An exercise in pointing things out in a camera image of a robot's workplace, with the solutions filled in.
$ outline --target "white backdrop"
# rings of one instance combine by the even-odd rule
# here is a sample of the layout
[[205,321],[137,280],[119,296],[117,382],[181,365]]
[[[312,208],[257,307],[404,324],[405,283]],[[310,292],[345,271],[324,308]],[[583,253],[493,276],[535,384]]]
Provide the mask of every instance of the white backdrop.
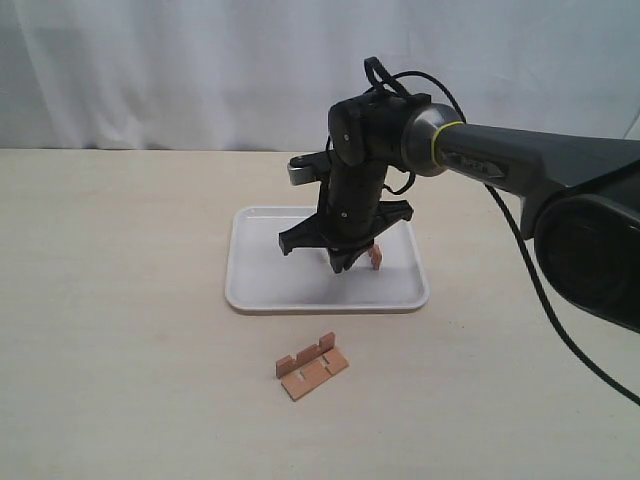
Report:
[[371,55],[470,122],[640,138],[639,24],[637,0],[0,0],[0,146],[314,150]]

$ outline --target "table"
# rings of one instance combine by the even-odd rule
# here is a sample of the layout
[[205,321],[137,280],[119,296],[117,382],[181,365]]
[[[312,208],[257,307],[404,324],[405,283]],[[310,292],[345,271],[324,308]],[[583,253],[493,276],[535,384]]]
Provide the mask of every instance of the table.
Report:
[[[406,195],[423,309],[230,309],[233,215],[315,202],[317,185],[289,185],[291,155],[0,151],[0,477],[638,478],[640,412],[561,343],[464,177]],[[551,297],[640,390],[640,337]],[[291,402],[275,361],[331,330],[351,366]]]

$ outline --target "plastic tray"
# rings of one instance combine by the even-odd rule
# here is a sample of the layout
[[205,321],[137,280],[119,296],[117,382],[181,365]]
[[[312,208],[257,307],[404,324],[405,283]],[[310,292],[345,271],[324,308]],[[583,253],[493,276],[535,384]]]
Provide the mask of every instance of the plastic tray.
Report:
[[284,256],[278,233],[315,212],[313,207],[258,206],[235,216],[225,295],[243,313],[406,312],[422,307],[429,285],[409,222],[376,239],[382,267],[362,255],[347,272],[333,273],[324,249]]

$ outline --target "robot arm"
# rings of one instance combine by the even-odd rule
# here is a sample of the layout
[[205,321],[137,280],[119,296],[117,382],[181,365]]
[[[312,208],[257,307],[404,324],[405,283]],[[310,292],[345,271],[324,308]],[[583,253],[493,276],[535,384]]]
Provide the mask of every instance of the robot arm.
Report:
[[331,107],[333,150],[290,161],[292,184],[319,181],[320,193],[316,214],[280,234],[285,255],[326,248],[334,272],[348,270],[411,220],[406,201],[380,200],[388,167],[412,178],[451,170],[521,199],[521,234],[560,295],[640,332],[639,141],[469,125],[429,95],[372,85]]

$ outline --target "table surface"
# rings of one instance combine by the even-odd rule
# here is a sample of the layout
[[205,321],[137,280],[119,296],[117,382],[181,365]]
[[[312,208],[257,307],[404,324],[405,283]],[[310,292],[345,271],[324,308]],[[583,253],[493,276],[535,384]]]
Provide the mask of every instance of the table surface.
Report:
[[[406,195],[421,310],[229,308],[234,214],[315,202],[317,184],[289,185],[289,157],[0,151],[0,477],[638,478],[640,412],[562,344],[464,177]],[[640,390],[640,337],[551,298]],[[331,330],[351,366],[291,402],[275,361]]]

